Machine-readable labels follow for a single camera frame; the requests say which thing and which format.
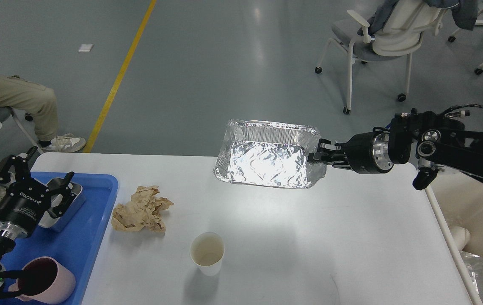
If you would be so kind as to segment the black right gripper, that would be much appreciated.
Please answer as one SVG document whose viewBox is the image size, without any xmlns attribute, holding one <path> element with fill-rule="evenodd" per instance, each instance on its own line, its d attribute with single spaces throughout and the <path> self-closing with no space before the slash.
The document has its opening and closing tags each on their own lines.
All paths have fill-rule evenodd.
<svg viewBox="0 0 483 305">
<path fill-rule="evenodd" d="M 347 169 L 349 165 L 358 174 L 385 174 L 394 166 L 388 146 L 389 133 L 382 131 L 357 134 L 346 143 L 319 139 L 315 153 L 309 154 L 307 162 L 340 169 Z"/>
</svg>

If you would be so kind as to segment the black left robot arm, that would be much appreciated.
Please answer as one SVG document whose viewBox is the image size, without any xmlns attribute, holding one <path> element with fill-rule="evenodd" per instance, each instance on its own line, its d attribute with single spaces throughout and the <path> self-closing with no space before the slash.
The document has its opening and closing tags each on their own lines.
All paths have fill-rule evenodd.
<svg viewBox="0 0 483 305">
<path fill-rule="evenodd" d="M 64 219 L 77 196 L 70 186 L 73 172 L 55 187 L 32 178 L 28 162 L 36 151 L 34 146 L 0 162 L 0 187 L 6 191 L 0 201 L 0 299 L 34 293 L 50 279 L 44 269 L 6 270 L 1 259 L 14 249 L 16 239 L 33 234 L 44 216 Z"/>
</svg>

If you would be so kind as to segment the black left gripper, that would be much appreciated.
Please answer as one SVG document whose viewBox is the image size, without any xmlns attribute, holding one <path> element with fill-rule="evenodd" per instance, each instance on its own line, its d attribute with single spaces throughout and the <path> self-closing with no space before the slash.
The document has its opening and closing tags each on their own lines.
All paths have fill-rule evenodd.
<svg viewBox="0 0 483 305">
<path fill-rule="evenodd" d="M 28 162 L 37 150 L 33 146 L 0 162 L 0 186 L 9 186 L 0 202 L 0 230 L 9 232 L 10 238 L 29 238 L 46 210 L 52 219 L 62 217 L 75 198 L 69 187 L 75 172 L 68 172 L 51 191 L 41 182 L 22 182 L 32 179 Z"/>
</svg>

